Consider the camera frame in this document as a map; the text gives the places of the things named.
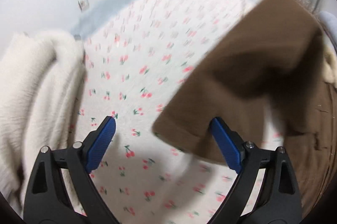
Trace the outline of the brown coat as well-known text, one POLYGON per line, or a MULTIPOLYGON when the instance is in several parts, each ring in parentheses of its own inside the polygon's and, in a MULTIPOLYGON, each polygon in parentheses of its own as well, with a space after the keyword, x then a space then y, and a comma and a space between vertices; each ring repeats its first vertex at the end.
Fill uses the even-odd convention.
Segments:
POLYGON ((323 77, 324 53, 318 21, 296 0, 262 0, 193 70, 152 129, 170 145, 222 163, 210 121, 220 117, 261 145, 272 106, 308 214, 336 173, 336 89, 323 77))

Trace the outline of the cream fluffy garment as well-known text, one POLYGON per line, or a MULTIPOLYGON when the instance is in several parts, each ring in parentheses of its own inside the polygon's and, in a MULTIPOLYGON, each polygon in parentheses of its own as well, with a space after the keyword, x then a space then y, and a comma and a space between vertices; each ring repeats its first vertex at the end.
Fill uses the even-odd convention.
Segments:
POLYGON ((83 57, 82 41, 47 31, 15 34, 1 59, 1 193, 18 214, 40 149, 68 146, 83 57))

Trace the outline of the cherry print white blanket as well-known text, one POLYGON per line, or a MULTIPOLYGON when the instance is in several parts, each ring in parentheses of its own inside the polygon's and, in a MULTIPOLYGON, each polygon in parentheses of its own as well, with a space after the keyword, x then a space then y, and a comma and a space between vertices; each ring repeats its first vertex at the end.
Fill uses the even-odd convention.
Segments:
POLYGON ((77 141, 110 115, 91 179, 121 223, 206 223, 236 174, 161 141, 152 124, 205 54, 259 0, 133 0, 84 43, 77 141))

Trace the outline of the light blue folded blanket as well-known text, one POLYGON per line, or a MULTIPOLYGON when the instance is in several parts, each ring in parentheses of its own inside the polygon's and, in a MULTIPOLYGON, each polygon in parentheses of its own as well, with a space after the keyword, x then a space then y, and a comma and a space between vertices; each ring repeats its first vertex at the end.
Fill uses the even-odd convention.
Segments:
POLYGON ((327 11, 321 11, 318 14, 318 19, 320 23, 323 25, 324 29, 326 29, 329 32, 336 32, 337 18, 335 15, 327 11))

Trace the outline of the white wall socket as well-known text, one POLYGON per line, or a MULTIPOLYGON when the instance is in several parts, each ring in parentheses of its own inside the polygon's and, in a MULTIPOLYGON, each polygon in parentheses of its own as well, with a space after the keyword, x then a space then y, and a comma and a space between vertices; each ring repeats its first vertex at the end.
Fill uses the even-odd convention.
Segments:
POLYGON ((88 10, 90 7, 89 0, 79 0, 78 5, 81 12, 88 10))

